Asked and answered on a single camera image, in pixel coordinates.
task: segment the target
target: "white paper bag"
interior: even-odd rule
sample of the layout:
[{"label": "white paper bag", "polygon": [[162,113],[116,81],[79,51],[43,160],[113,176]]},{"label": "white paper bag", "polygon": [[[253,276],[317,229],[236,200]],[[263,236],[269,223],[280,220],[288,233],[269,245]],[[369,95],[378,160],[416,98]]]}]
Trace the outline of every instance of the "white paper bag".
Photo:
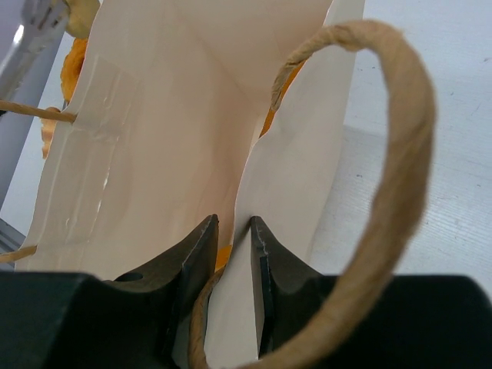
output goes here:
[{"label": "white paper bag", "polygon": [[234,227],[236,237],[211,299],[208,357],[214,366],[256,357],[248,219],[262,216],[306,260],[337,166],[354,55],[311,58],[255,144],[271,85],[323,22],[360,18],[363,7],[105,0],[67,108],[78,118],[57,125],[42,174],[25,242],[38,249],[17,270],[114,279],[218,214],[219,247]]}]

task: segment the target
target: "paper bag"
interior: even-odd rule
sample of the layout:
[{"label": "paper bag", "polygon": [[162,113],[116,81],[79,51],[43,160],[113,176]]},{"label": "paper bag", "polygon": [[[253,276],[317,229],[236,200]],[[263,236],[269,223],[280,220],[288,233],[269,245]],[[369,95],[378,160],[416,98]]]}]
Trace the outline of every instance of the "paper bag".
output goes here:
[{"label": "paper bag", "polygon": [[105,0],[66,109],[77,120],[57,125],[42,174],[25,242],[37,251],[17,270],[114,279],[218,214],[219,247],[236,232],[211,299],[209,357],[256,357],[248,218],[264,217],[306,259],[337,165],[354,56],[330,49],[309,60],[258,141],[271,85],[323,23],[360,18],[363,7]]}]

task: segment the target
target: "orange item inside bag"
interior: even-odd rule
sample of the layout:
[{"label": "orange item inside bag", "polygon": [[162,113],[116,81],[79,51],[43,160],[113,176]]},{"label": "orange item inside bag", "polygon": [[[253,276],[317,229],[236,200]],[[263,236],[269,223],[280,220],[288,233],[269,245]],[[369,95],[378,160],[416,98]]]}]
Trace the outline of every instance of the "orange item inside bag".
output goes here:
[{"label": "orange item inside bag", "polygon": [[[295,77],[298,75],[299,71],[301,70],[303,64],[304,63],[300,64],[296,69],[292,71],[288,80],[285,82],[284,87],[282,88],[281,98],[284,97],[292,81],[295,79]],[[274,120],[274,116],[275,116],[275,112],[270,110],[267,114],[266,119],[264,120],[263,129],[261,130],[260,137],[268,132],[268,130],[271,127],[271,123]],[[231,256],[231,250],[232,250],[232,245],[228,245],[225,248],[221,248],[218,251],[217,261],[215,263],[215,271],[218,271],[220,268],[224,267],[228,263],[229,257]]]},{"label": "orange item inside bag", "polygon": [[[87,39],[76,38],[74,40],[70,52],[65,57],[63,68],[61,69],[60,78],[61,78],[61,91],[66,101],[71,101],[71,98],[74,94],[75,87],[77,86],[78,77],[80,75],[80,72],[82,70],[82,65],[84,64],[84,60],[85,60],[87,41],[88,41]],[[284,87],[282,88],[281,98],[284,97],[292,81],[295,79],[295,77],[298,75],[299,71],[301,70],[303,64],[304,63],[300,64],[296,69],[292,71],[291,75],[285,82]],[[274,111],[270,110],[264,121],[263,129],[261,130],[260,137],[268,132],[268,130],[271,127],[271,123],[274,119],[274,116],[275,116]],[[48,156],[48,151],[51,145],[51,140],[53,137],[53,131],[55,130],[56,122],[49,121],[49,120],[42,120],[42,121],[43,121],[42,139],[45,144],[45,146],[43,147],[43,158],[46,158]],[[232,245],[228,245],[225,248],[221,248],[220,250],[218,250],[217,259],[215,262],[216,271],[224,267],[228,263],[229,257],[231,256],[231,250],[232,250]]]},{"label": "orange item inside bag", "polygon": [[85,50],[88,39],[76,38],[71,46],[70,52],[65,57],[63,68],[61,68],[61,92],[66,101],[71,101],[77,86],[78,76],[82,70],[85,60]]}]

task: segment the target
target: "rope handle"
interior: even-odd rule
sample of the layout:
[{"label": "rope handle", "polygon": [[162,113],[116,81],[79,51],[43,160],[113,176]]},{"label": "rope handle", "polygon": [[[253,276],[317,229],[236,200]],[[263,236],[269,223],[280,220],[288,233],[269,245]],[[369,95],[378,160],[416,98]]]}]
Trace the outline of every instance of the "rope handle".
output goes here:
[{"label": "rope handle", "polygon": [[[367,48],[380,59],[389,92],[389,135],[381,182],[357,250],[319,312],[276,351],[239,369],[302,369],[333,353],[376,304],[425,209],[436,119],[434,88],[417,53],[396,29],[369,20],[321,28],[279,71],[272,110],[279,108],[282,87],[293,70],[329,45],[351,52]],[[205,285],[191,313],[191,369],[209,369],[203,306],[221,273]]]},{"label": "rope handle", "polygon": [[31,115],[32,117],[39,117],[44,119],[52,119],[56,121],[66,121],[73,123],[77,118],[77,115],[70,113],[56,112],[47,109],[35,108],[30,105],[17,104],[15,102],[0,100],[0,116],[7,111],[22,115]]},{"label": "rope handle", "polygon": [[28,246],[25,248],[19,248],[17,251],[0,254],[0,264],[13,263],[14,261],[34,255],[37,248],[38,246]]}]

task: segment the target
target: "white table surface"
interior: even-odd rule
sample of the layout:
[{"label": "white table surface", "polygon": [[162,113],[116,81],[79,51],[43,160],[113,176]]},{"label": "white table surface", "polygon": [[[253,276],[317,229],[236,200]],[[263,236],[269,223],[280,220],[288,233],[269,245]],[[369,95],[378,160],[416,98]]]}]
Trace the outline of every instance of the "white table surface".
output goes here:
[{"label": "white table surface", "polygon": [[[365,18],[401,28],[437,88],[439,122],[427,214],[399,267],[403,273],[466,274],[492,295],[492,2],[366,0]],[[40,107],[61,107],[65,36]],[[367,220],[384,155],[386,91],[377,59],[356,61],[344,147],[311,264],[338,273]],[[27,234],[44,161],[35,119],[0,216]]]}]

